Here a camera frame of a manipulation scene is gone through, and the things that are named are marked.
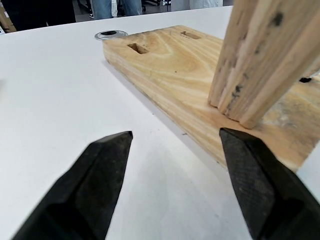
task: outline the metal grommet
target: metal grommet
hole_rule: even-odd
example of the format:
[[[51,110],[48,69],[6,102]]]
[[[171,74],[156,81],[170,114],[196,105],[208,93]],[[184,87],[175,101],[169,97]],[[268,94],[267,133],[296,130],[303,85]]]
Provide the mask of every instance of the metal grommet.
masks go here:
[[[123,36],[128,36],[128,33],[121,30],[108,30],[108,31],[101,31],[94,35],[94,38],[100,41],[120,38]]]

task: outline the rectangular hole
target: rectangular hole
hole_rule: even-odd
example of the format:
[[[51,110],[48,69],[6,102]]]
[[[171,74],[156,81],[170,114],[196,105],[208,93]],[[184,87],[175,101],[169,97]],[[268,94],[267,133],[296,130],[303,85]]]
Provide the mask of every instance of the rectangular hole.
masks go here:
[[[135,50],[138,54],[146,54],[146,53],[149,52],[147,49],[145,49],[144,47],[140,46],[137,43],[128,44],[128,47],[130,47],[133,50]]]
[[[201,37],[199,37],[199,36],[197,36],[197,35],[195,35],[195,34],[193,34],[191,32],[187,32],[187,31],[183,31],[183,32],[181,32],[181,34],[183,34],[183,35],[185,35],[185,36],[187,36],[189,38],[192,38],[192,39],[200,39],[201,38]]]

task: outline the white table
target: white table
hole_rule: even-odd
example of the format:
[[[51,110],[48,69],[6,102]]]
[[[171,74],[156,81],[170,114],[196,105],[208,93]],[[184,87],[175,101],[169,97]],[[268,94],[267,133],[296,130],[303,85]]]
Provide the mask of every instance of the white table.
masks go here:
[[[133,142],[108,240],[250,239],[227,171],[112,68],[94,39],[103,30],[173,25],[223,38],[231,9],[0,36],[0,239],[15,233],[87,144],[126,130]]]

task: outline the wooden board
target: wooden board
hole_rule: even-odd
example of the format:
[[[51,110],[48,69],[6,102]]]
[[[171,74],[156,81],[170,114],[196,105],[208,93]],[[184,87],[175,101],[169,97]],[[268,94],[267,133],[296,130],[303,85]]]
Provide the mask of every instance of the wooden board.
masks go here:
[[[319,141],[320,81],[296,83],[255,128],[245,129],[208,104],[222,44],[214,36],[174,26],[106,40],[103,52],[109,63],[224,166],[221,127],[262,139],[296,171]]]
[[[232,9],[209,101],[251,129],[311,66],[318,67],[320,1],[244,3],[235,1]]]

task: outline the cardboard box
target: cardboard box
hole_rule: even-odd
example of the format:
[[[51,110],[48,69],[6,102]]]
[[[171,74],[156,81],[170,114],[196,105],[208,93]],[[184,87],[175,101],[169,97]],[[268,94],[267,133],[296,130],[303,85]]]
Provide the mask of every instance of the cardboard box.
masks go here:
[[[14,24],[11,22],[10,17],[7,14],[1,1],[0,1],[0,24],[6,33],[12,33],[16,31],[16,28]]]

